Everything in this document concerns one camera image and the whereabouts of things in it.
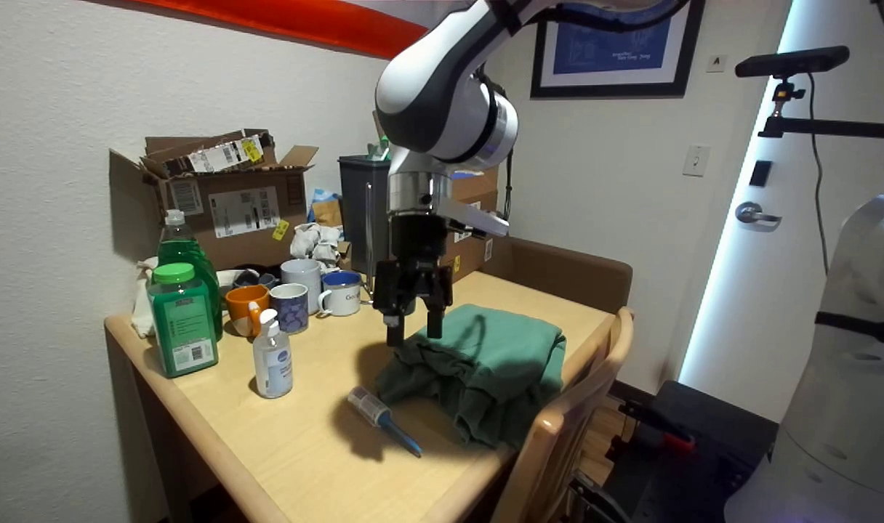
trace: green plastic bottle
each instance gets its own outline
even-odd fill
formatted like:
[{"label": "green plastic bottle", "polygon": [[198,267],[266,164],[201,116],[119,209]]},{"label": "green plastic bottle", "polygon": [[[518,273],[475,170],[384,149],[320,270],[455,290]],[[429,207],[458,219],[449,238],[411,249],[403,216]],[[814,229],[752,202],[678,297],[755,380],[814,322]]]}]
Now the green plastic bottle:
[{"label": "green plastic bottle", "polygon": [[209,290],[192,265],[157,265],[153,273],[157,363],[166,379],[218,363]]},{"label": "green plastic bottle", "polygon": [[214,332],[218,340],[225,303],[222,303],[215,267],[214,267],[209,257],[204,252],[201,242],[190,233],[183,209],[166,209],[164,233],[160,233],[157,265],[176,265],[176,263],[192,265],[195,276],[206,284]]}]

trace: wooden table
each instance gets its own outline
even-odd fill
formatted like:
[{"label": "wooden table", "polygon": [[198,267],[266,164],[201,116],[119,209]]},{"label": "wooden table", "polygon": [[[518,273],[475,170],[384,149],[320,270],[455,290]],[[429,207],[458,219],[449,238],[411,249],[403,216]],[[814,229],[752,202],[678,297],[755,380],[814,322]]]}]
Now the wooden table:
[{"label": "wooden table", "polygon": [[[455,305],[459,303],[560,325],[568,337],[566,376],[583,370],[614,325],[606,310],[487,273],[455,284]],[[425,325],[425,308],[407,322],[407,332]],[[250,389],[254,356],[243,337],[218,342],[218,367],[169,380],[153,342],[128,325],[128,313],[109,318],[106,325],[250,521],[455,521],[513,459],[506,447],[459,446],[432,401],[395,408],[398,421],[425,446],[423,459],[390,446],[347,408],[352,387],[371,387],[394,357],[384,347],[384,318],[374,308],[313,319],[313,329],[294,334],[294,392],[278,401]]]}]

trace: picture frame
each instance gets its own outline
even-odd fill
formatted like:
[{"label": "picture frame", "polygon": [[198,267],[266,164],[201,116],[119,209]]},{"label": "picture frame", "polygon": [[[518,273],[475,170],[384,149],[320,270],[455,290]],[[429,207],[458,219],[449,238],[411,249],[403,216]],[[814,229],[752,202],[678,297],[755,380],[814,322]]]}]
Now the picture frame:
[{"label": "picture frame", "polygon": [[[672,4],[616,17],[638,23],[659,17],[663,8],[672,8]],[[702,17],[704,0],[692,0],[670,21],[638,33],[541,21],[535,29],[534,98],[685,95]]]}]

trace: green cloth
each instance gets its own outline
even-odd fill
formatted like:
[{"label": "green cloth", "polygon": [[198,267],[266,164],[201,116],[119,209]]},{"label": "green cloth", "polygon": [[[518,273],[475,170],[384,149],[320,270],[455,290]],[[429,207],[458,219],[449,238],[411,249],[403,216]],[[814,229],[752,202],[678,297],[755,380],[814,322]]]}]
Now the green cloth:
[{"label": "green cloth", "polygon": [[379,398],[429,396],[468,443],[522,447],[535,412],[563,389],[566,334],[541,319],[459,305],[442,337],[420,332],[379,379]]}]

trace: mug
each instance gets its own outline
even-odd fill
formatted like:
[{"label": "mug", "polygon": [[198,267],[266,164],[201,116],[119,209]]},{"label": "mug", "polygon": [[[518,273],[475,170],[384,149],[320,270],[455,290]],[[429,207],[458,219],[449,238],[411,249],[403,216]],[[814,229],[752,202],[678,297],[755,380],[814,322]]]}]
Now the mug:
[{"label": "mug", "polygon": [[228,290],[231,325],[238,337],[254,340],[262,332],[262,310],[268,308],[266,284],[243,284]]},{"label": "mug", "polygon": [[300,283],[272,289],[278,322],[284,332],[304,332],[308,325],[308,289]]},{"label": "mug", "polygon": [[362,308],[362,280],[358,273],[327,273],[320,293],[320,313],[323,318],[352,318]]},{"label": "mug", "polygon": [[307,289],[308,313],[320,310],[320,265],[316,260],[288,260],[281,265],[285,283],[300,283]]}]

